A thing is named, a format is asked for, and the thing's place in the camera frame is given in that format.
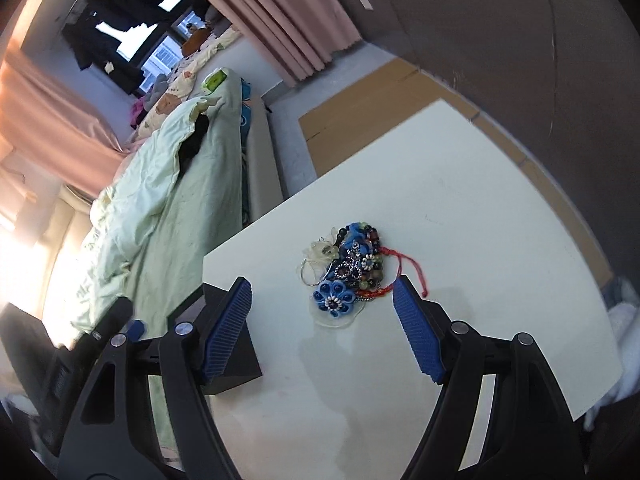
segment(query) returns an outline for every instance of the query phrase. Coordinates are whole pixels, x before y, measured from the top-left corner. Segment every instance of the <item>light green blanket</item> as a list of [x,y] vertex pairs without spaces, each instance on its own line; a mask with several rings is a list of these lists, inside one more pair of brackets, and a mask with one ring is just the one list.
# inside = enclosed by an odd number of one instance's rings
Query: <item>light green blanket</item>
[[[91,330],[124,294],[147,334],[161,335],[169,311],[202,282],[204,255],[241,229],[241,83],[225,72],[215,92],[176,108],[94,203],[81,283],[66,306],[76,328]],[[203,110],[209,129],[182,175],[178,150]]]

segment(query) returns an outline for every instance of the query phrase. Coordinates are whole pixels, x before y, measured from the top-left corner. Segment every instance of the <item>screw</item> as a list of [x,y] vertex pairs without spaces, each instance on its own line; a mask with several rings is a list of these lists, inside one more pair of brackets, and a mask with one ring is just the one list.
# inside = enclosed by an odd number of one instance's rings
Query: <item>screw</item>
[[529,345],[533,344],[533,338],[529,334],[527,334],[526,332],[520,332],[518,334],[518,342],[521,345],[529,346]]
[[193,325],[187,321],[185,321],[184,323],[180,323],[177,327],[175,327],[175,333],[177,333],[177,335],[187,335],[191,333],[192,330]]
[[124,334],[116,334],[111,338],[111,346],[115,346],[117,348],[118,346],[124,345],[124,342],[126,340],[127,336],[125,336]]
[[454,321],[451,323],[451,330],[458,335],[463,335],[469,332],[469,325],[463,321]]

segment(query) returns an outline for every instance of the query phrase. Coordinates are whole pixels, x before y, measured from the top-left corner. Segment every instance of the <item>bed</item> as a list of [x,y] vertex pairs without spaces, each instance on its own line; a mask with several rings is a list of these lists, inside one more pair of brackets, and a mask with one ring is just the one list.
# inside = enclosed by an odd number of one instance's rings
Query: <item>bed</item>
[[[214,60],[204,67],[205,73],[198,74],[198,84],[188,94],[186,102],[202,94],[200,81],[210,73],[209,70],[213,72],[216,68]],[[232,76],[222,83],[222,89],[239,80],[233,71],[229,72]],[[260,96],[253,94],[250,104],[252,120],[245,155],[248,173],[246,194],[250,220],[255,221],[282,202],[282,191],[264,104]],[[150,336],[164,332],[166,315],[200,285],[204,255],[242,227],[241,224],[216,225],[216,218],[220,216],[218,209],[229,208],[229,205],[228,197],[225,198],[227,202],[214,203],[215,198],[206,193],[207,189],[220,187],[220,181],[225,179],[224,174],[220,174],[224,170],[216,172],[216,167],[207,163],[207,158],[215,157],[218,152],[207,139],[209,133],[203,138],[200,151],[190,161],[189,169],[180,173],[166,204],[157,214],[156,228],[131,261],[130,275],[122,289],[134,301],[136,315],[147,323]],[[51,274],[51,294],[47,294],[43,320],[55,342],[69,343],[74,332],[69,330],[68,322],[60,322],[60,318],[73,320],[76,328],[87,330],[100,312],[78,322],[78,312],[73,312],[77,305],[69,308],[68,298],[73,294],[70,287],[56,286],[56,281],[63,280],[62,274],[68,274],[68,262],[65,266],[61,264],[61,269],[56,267]],[[171,284],[170,292],[167,291],[168,284]],[[65,296],[64,309],[61,308],[62,295]]]

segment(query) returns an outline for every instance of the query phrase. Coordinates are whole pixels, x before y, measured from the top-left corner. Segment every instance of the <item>beaded bracelet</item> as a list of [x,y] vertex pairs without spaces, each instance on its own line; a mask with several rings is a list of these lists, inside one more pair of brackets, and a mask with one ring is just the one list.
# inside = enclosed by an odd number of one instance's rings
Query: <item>beaded bracelet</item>
[[[312,314],[320,324],[344,326],[362,310],[364,304],[358,305],[358,302],[374,300],[392,290],[393,283],[382,287],[384,256],[398,258],[398,276],[402,273],[402,259],[409,260],[418,273],[422,296],[427,296],[426,280],[420,265],[402,253],[383,247],[378,231],[371,225],[356,222],[339,231],[333,229],[330,238],[314,242],[305,251],[306,258],[300,267],[303,283],[316,289],[312,294],[315,307]],[[323,276],[317,283],[305,280],[307,264],[313,268],[324,268]]]

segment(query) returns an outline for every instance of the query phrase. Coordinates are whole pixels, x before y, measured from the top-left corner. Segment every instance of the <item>pink cloth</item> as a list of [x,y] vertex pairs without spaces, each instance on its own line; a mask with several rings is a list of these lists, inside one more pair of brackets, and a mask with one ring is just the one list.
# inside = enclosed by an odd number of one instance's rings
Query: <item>pink cloth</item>
[[141,97],[137,99],[136,102],[133,103],[131,107],[131,114],[129,115],[129,124],[132,128],[138,126],[136,121],[138,120],[138,116],[142,113],[142,110],[145,109],[145,98]]
[[209,0],[295,85],[360,40],[338,0]]
[[0,139],[3,153],[11,147],[92,196],[124,158],[100,112],[16,48],[0,68]]

